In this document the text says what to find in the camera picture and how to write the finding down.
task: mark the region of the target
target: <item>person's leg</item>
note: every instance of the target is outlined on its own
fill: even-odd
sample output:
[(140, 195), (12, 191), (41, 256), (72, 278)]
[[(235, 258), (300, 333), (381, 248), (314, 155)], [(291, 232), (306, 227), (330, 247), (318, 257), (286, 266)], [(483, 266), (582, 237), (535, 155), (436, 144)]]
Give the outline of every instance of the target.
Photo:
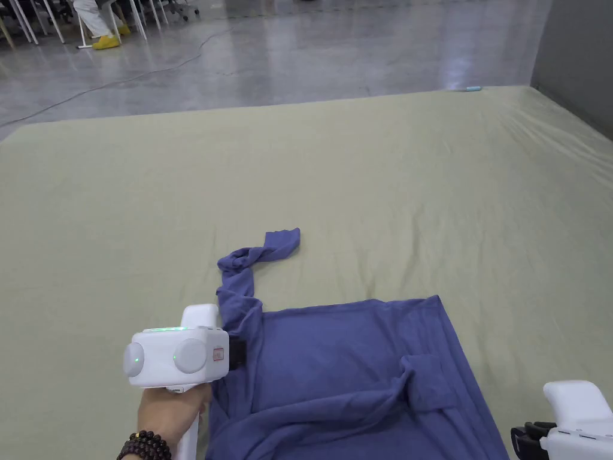
[(74, 7), (92, 35), (94, 37), (100, 37), (100, 39), (92, 45), (95, 50), (104, 50), (106, 48), (115, 48), (119, 46), (119, 40), (113, 35), (108, 24), (100, 14), (96, 0), (75, 0)]
[[(100, 13), (102, 14), (104, 21), (109, 26), (111, 26), (113, 24), (113, 20), (111, 19), (111, 15), (109, 14), (109, 4), (108, 3), (105, 3), (104, 5), (102, 5), (102, 8), (100, 8)], [(115, 21), (117, 21), (117, 27), (123, 26), (123, 21), (115, 13), (113, 13), (113, 16), (115, 16)]]
[(106, 21), (100, 15), (96, 0), (75, 0), (74, 6), (78, 15), (94, 37), (111, 36), (113, 34)]
[[(111, 15), (109, 12), (108, 3), (105, 3), (104, 5), (102, 5), (102, 9), (100, 10), (100, 13), (102, 14), (102, 17), (104, 18), (104, 20), (109, 26), (113, 24), (113, 19), (111, 18)], [(115, 16), (115, 21), (117, 21), (117, 29), (119, 29), (119, 33), (121, 35), (130, 35), (130, 28), (128, 27), (128, 25), (125, 24), (124, 21), (122, 21), (121, 18), (117, 14), (113, 13), (113, 16)]]

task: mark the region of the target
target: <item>black cable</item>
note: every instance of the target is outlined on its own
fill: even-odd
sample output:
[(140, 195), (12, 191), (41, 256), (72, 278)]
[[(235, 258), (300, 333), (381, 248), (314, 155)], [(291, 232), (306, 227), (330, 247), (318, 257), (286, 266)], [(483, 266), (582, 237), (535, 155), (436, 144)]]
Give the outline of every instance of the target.
[(133, 81), (133, 80), (137, 80), (137, 79), (139, 79), (139, 78), (141, 78), (141, 77), (144, 77), (144, 76), (146, 76), (146, 75), (157, 74), (158, 72), (166, 72), (166, 71), (173, 71), (173, 70), (176, 70), (176, 69), (178, 69), (179, 67), (182, 67), (182, 66), (184, 66), (185, 64), (190, 63), (190, 62), (191, 62), (191, 61), (193, 61), (194, 59), (198, 59), (200, 56), (202, 56), (202, 47), (203, 47), (204, 45), (206, 45), (206, 44), (209, 42), (209, 40), (212, 40), (212, 39), (214, 39), (215, 37), (219, 37), (220, 35), (227, 34), (228, 32), (232, 32), (233, 30), (234, 30), (234, 27), (231, 27), (231, 28), (226, 29), (226, 30), (224, 30), (224, 31), (217, 32), (217, 33), (214, 33), (213, 35), (210, 35), (210, 36), (209, 36), (209, 37), (208, 37), (206, 40), (204, 40), (204, 41), (203, 41), (203, 42), (200, 44), (200, 46), (198, 46), (198, 54), (197, 54), (196, 56), (193, 56), (192, 58), (187, 59), (186, 61), (183, 61), (182, 63), (177, 64), (176, 66), (173, 66), (173, 67), (168, 67), (167, 69), (157, 69), (157, 70), (155, 70), (155, 71), (144, 72), (144, 73), (142, 73), (142, 74), (140, 74), (140, 75), (136, 75), (135, 77), (132, 77), (132, 78), (130, 78), (130, 79), (120, 80), (120, 81), (118, 81), (118, 82), (110, 82), (110, 83), (106, 83), (105, 85), (102, 85), (102, 86), (97, 86), (97, 87), (95, 87), (95, 88), (90, 88), (90, 89), (88, 89), (88, 90), (81, 91), (80, 93), (74, 94), (73, 96), (69, 97), (68, 99), (65, 99), (65, 100), (63, 100), (63, 101), (56, 102), (55, 104), (49, 105), (49, 106), (45, 107), (44, 109), (40, 109), (38, 112), (31, 113), (30, 115), (27, 115), (27, 116), (25, 116), (25, 117), (16, 118), (16, 119), (14, 119), (14, 120), (7, 121), (7, 122), (5, 122), (5, 123), (1, 124), (1, 125), (0, 125), (0, 128), (4, 128), (5, 126), (12, 125), (13, 123), (18, 123), (19, 121), (28, 120), (29, 118), (35, 117), (36, 115), (39, 115), (39, 114), (41, 114), (41, 113), (43, 113), (43, 112), (46, 112), (46, 111), (48, 111), (49, 109), (52, 109), (52, 108), (54, 108), (54, 107), (57, 107), (58, 105), (65, 104), (65, 103), (66, 103), (66, 102), (68, 102), (68, 101), (71, 101), (71, 100), (73, 100), (73, 99), (75, 99), (75, 98), (77, 98), (77, 97), (79, 97), (79, 96), (83, 96), (84, 94), (91, 93), (92, 91), (97, 91), (97, 90), (101, 90), (101, 89), (103, 89), (103, 88), (108, 88), (109, 86), (113, 86), (113, 85), (120, 85), (120, 84), (122, 84), (122, 83), (131, 82), (131, 81)]

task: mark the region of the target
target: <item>gray floor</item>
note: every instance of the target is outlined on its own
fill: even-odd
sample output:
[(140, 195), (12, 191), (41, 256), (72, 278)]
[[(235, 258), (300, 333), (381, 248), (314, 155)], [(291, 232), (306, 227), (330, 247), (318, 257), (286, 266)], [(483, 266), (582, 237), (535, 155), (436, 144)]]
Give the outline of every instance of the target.
[(200, 0), (200, 18), (150, 25), (148, 44), (1, 42), (0, 139), (40, 121), (526, 84), (549, 5)]

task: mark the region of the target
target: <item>fabric surface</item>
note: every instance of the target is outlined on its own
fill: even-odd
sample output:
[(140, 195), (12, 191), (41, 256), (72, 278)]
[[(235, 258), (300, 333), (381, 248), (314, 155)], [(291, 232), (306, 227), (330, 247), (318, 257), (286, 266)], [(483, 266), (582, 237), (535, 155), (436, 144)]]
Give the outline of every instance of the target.
[(508, 459), (438, 296), (262, 312), (251, 267), (300, 230), (219, 260), (246, 364), (213, 382), (209, 459)]
[(522, 87), (24, 126), (0, 143), (2, 458), (117, 456), (132, 335), (215, 303), (217, 260), (271, 229), (303, 238), (254, 268), (265, 311), (438, 294), (506, 443), (552, 419), (547, 381), (613, 402), (612, 191), (611, 141)]

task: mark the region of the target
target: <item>chair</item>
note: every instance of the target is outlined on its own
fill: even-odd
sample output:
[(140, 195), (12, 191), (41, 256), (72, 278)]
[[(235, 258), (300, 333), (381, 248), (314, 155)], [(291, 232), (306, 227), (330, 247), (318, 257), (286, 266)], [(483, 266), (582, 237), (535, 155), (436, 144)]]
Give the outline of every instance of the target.
[[(51, 8), (51, 5), (49, 4), (49, 0), (37, 0), (37, 1), (39, 2), (42, 1), (43, 5), (45, 6), (47, 10), (47, 14), (49, 14), (49, 19), (51, 19), (51, 22), (53, 23), (53, 27), (55, 28), (55, 32), (57, 33), (59, 37), (59, 41), (61, 41), (62, 43), (66, 43), (66, 41), (64, 40), (64, 36), (62, 35), (62, 32), (59, 30), (58, 22), (55, 20), (55, 15), (53, 14), (53, 9)], [(42, 28), (42, 32), (45, 35), (48, 35), (47, 27), (45, 26), (45, 22), (40, 18), (38, 8), (36, 7), (36, 3), (34, 2), (34, 0), (30, 0), (30, 4), (32, 5), (32, 8), (34, 9), (34, 13), (36, 14), (36, 18), (38, 19), (40, 28)]]
[(139, 30), (140, 35), (145, 39), (145, 42), (146, 42), (147, 41), (147, 34), (145, 33), (145, 28), (143, 27), (143, 22), (145, 22), (145, 13), (143, 11), (142, 5), (140, 4), (140, 0), (139, 0), (139, 6), (140, 6), (140, 11), (141, 11), (141, 13), (143, 15), (143, 22), (140, 21), (139, 11), (136, 8), (136, 3), (134, 3), (134, 0), (130, 0), (130, 6), (132, 8), (132, 16), (134, 17), (134, 22), (136, 23), (136, 28)]
[(192, 6), (189, 4), (188, 0), (185, 0), (185, 5), (179, 6), (179, 4), (176, 2), (176, 0), (168, 0), (168, 7), (170, 9), (170, 12), (172, 14), (174, 13), (179, 13), (181, 16), (183, 16), (183, 20), (185, 22), (187, 22), (189, 20), (189, 17), (183, 13), (183, 10), (189, 10), (189, 9), (193, 9), (194, 13), (198, 16), (200, 15), (200, 10), (198, 9), (197, 6)]
[(23, 9), (21, 8), (19, 1), (9, 0), (9, 2), (11, 7), (13, 8), (13, 11), (15, 12), (15, 16), (17, 17), (17, 21), (19, 22), (21, 30), (23, 30), (23, 34), (26, 36), (28, 42), (32, 43), (33, 41), (36, 45), (38, 45), (38, 39), (36, 38), (34, 31), (32, 30), (32, 26), (30, 25), (28, 18), (23, 13)]
[[(143, 18), (143, 24), (145, 25), (145, 28), (147, 28), (147, 20), (145, 19), (145, 10), (143, 8), (142, 3), (140, 2), (140, 0), (136, 0), (139, 3), (139, 9), (140, 9), (140, 14)], [(159, 7), (162, 10), (162, 15), (164, 16), (164, 21), (166, 24), (168, 24), (168, 18), (166, 17), (166, 12), (164, 11), (164, 6), (162, 5), (162, 1), (158, 0), (159, 3)], [(153, 0), (149, 0), (149, 5), (151, 8), (151, 12), (153, 12), (153, 17), (155, 18), (155, 23), (158, 26), (158, 30), (162, 30), (162, 26), (159, 23), (159, 18), (158, 18), (158, 12), (155, 9), (155, 4), (153, 3)]]

